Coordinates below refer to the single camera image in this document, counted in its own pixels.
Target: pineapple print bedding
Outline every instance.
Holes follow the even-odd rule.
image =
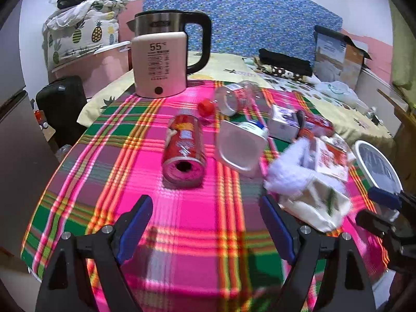
[[[87,0],[53,13],[45,22],[48,68],[118,42],[117,15],[129,0]]]

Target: plaid tablecloth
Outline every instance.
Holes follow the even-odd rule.
[[[40,278],[60,235],[98,231],[114,224],[142,194],[153,199],[153,216],[133,258],[122,265],[128,285],[144,311],[262,311],[276,296],[290,267],[279,258],[261,218],[257,200],[263,179],[249,179],[214,159],[219,121],[205,125],[207,169],[203,186],[166,189],[161,157],[168,121],[180,108],[196,110],[214,88],[226,82],[190,81],[193,88],[165,99],[141,99],[128,89],[92,124],[53,175],[39,201],[22,244],[22,259]],[[264,122],[275,103],[309,109],[296,93],[263,90],[254,110],[234,122]],[[269,138],[261,159],[263,172],[288,146]],[[386,268],[380,240],[357,228],[362,208],[374,210],[368,184],[358,167],[351,167],[347,189],[353,203],[337,235],[353,236],[372,280]],[[319,261],[304,310],[312,309],[325,261]],[[94,263],[89,261],[94,294],[107,311]]]

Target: silver bolt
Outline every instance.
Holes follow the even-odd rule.
[[[68,231],[61,234],[61,238],[65,239],[65,240],[69,239],[69,237],[71,237],[71,236],[72,236],[72,234]]]
[[[304,235],[308,235],[311,233],[311,228],[307,225],[303,225],[300,227],[300,232],[302,232]]]
[[[351,235],[348,232],[341,233],[341,237],[344,238],[346,241],[351,239]]]
[[[113,226],[112,225],[104,225],[101,228],[101,231],[105,234],[111,233],[111,231],[113,231]]]

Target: kettle handle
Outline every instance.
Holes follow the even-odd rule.
[[[193,74],[201,70],[209,61],[211,52],[212,23],[207,14],[197,11],[187,11],[183,14],[183,23],[196,23],[202,27],[202,56],[200,60],[186,68],[186,74]]]

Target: floor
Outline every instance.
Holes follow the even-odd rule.
[[[10,295],[25,312],[35,312],[40,282],[29,274],[28,267],[22,260],[0,252],[0,278]]]

